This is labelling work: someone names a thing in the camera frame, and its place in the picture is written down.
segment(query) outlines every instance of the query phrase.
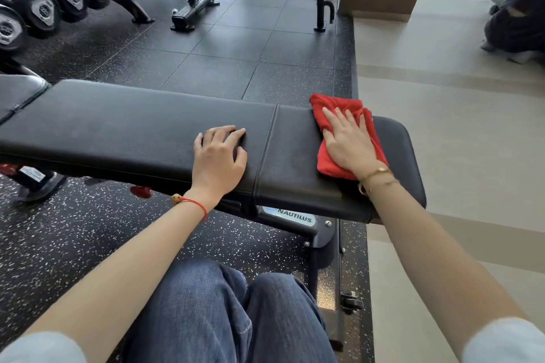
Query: hand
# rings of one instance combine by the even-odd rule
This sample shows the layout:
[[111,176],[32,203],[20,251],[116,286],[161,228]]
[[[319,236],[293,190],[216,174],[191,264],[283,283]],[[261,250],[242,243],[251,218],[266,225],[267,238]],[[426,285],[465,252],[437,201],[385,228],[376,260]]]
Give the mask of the hand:
[[244,128],[235,131],[235,127],[229,125],[211,128],[204,135],[197,135],[194,142],[193,182],[187,197],[194,196],[207,209],[212,209],[238,185],[246,169],[248,154],[238,147],[236,160],[233,160],[233,150],[245,132]]
[[346,116],[339,108],[335,108],[335,113],[327,108],[324,108],[323,112],[333,128],[333,132],[327,129],[323,131],[325,146],[338,166],[351,171],[358,179],[385,166],[377,160],[363,115],[358,126],[348,110]]

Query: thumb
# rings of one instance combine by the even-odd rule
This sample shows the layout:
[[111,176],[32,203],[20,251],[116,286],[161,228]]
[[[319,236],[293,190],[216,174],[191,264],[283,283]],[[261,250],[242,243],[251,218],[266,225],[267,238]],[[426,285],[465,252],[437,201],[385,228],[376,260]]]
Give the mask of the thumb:
[[335,137],[333,136],[331,131],[324,129],[322,134],[324,135],[325,146],[329,146],[330,144],[335,142]]
[[242,171],[246,170],[246,163],[248,162],[248,153],[242,147],[236,149],[235,166],[242,168]]

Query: jeans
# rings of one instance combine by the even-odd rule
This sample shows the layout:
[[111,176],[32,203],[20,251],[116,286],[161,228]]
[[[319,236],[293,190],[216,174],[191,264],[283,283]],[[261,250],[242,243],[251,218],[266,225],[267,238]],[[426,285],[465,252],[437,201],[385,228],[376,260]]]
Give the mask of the jeans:
[[250,286],[208,259],[176,262],[127,334],[125,363],[336,362],[309,291],[289,274]]

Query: white sleeve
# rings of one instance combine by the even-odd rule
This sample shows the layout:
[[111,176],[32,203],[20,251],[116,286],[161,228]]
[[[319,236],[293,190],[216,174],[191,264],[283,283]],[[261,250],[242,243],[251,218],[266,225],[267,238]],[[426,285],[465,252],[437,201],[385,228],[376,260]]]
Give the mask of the white sleeve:
[[0,353],[0,363],[87,363],[74,340],[62,333],[39,332],[21,337]]
[[462,362],[543,363],[545,334],[521,318],[495,320],[470,339],[462,353]]

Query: bench frame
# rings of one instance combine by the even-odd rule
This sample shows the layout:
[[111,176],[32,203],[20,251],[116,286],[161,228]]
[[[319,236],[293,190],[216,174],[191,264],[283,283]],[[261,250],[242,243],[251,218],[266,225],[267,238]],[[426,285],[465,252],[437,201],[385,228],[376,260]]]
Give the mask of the bench frame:
[[[187,0],[187,5],[180,10],[172,11],[171,29],[180,32],[190,32],[194,27],[195,18],[208,6],[217,6],[220,2],[216,0]],[[316,0],[316,27],[317,32],[325,32],[324,8],[329,7],[329,23],[335,20],[335,5],[330,0]]]

